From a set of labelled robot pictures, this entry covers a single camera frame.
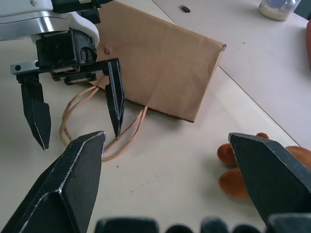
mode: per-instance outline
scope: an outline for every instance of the robotic arm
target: robotic arm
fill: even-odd
[[[112,0],[14,0],[0,9],[0,40],[31,37],[37,61],[11,65],[21,84],[24,114],[33,136],[49,148],[51,117],[44,102],[39,74],[49,72],[55,81],[72,85],[109,75],[106,87],[109,113],[116,137],[123,119],[124,91],[118,59],[97,62],[100,23],[98,8]]]

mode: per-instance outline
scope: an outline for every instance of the table surface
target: table surface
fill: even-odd
[[[154,0],[179,26],[227,44],[220,66],[299,145],[311,149],[307,20],[258,12],[261,0]],[[180,5],[191,9],[183,13]]]
[[[170,19],[151,0],[122,0],[151,15]],[[2,106],[0,131],[0,229],[17,209],[38,176],[63,152],[58,138],[61,116],[71,98],[85,89],[66,86],[42,75],[45,102],[50,105],[50,149],[44,152],[31,135],[22,110],[20,86],[10,65],[36,59],[29,39],[0,42]],[[126,103],[123,126],[141,107]],[[81,106],[68,122],[72,135],[106,130],[113,139],[104,92]],[[119,158],[104,163],[97,200],[88,232],[96,221],[112,216],[149,216],[161,231],[174,223],[189,225],[196,232],[207,216],[220,216],[232,228],[249,223],[264,228],[250,202],[226,196],[218,187],[227,170],[217,159],[217,148],[230,132],[265,132],[282,145],[295,142],[224,71],[217,68],[195,123],[174,120],[148,111],[135,142]],[[121,147],[121,141],[115,150]]]

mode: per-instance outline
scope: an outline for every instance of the paper bag handle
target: paper bag handle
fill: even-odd
[[[85,97],[83,100],[77,102],[72,108],[72,104],[73,102],[75,102],[77,100],[77,98],[89,91],[91,91],[91,94],[88,96],[88,97]],[[93,86],[93,87],[90,87],[88,89],[86,89],[85,91],[77,94],[76,96],[74,96],[72,98],[72,100],[68,103],[66,109],[64,110],[64,113],[63,113],[63,117],[62,117],[62,124],[59,128],[59,138],[60,140],[63,142],[63,144],[67,147],[68,146],[68,142],[66,141],[66,139],[63,137],[63,132],[65,132],[67,138],[69,139],[69,141],[72,141],[72,136],[71,134],[69,133],[68,129],[67,129],[67,121],[70,117],[70,115],[72,114],[72,112],[79,106],[81,105],[82,103],[88,101],[92,96],[94,96],[96,94],[96,92],[99,90],[99,87],[96,87],[96,86]],[[113,160],[115,158],[117,158],[119,155],[121,155],[124,150],[128,147],[128,145],[135,139],[135,137],[137,136],[143,122],[144,122],[144,119],[145,119],[145,116],[146,116],[146,112],[147,112],[147,109],[148,107],[145,106],[143,110],[141,110],[141,112],[137,115],[136,119],[120,134],[119,137],[115,138],[114,140],[112,140],[108,146],[105,147],[105,150],[104,151],[108,151],[117,141],[120,140],[120,138],[129,130],[131,129],[139,120],[139,124],[137,126],[137,129],[134,133],[134,135],[131,137],[131,139],[116,153],[114,153],[113,155],[110,155],[108,157],[105,157],[105,158],[102,158],[102,162],[108,162],[110,160]]]

